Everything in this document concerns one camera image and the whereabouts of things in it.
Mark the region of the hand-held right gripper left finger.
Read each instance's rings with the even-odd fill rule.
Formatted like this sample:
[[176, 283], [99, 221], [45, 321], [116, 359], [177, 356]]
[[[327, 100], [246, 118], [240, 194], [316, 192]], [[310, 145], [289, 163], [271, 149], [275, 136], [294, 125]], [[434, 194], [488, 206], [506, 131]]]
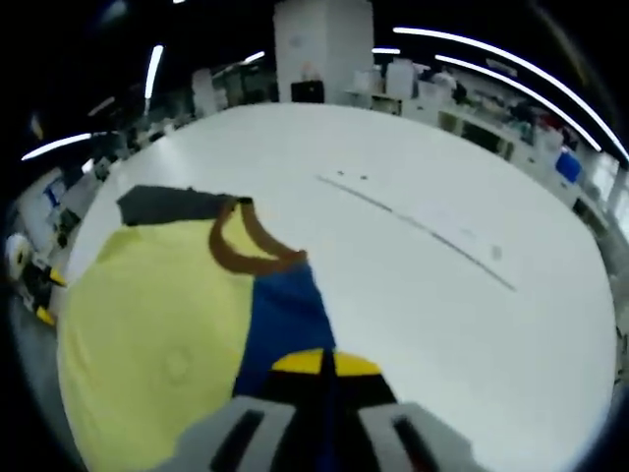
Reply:
[[326, 351], [275, 362], [255, 395], [237, 395], [188, 427], [154, 471], [319, 471]]

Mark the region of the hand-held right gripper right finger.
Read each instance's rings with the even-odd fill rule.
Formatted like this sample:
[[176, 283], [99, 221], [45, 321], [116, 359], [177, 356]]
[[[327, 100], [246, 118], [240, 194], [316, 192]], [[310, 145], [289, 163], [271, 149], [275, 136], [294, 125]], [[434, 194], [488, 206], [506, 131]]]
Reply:
[[342, 471], [483, 471], [471, 441], [416, 402], [400, 401], [380, 367], [336, 351], [335, 453]]

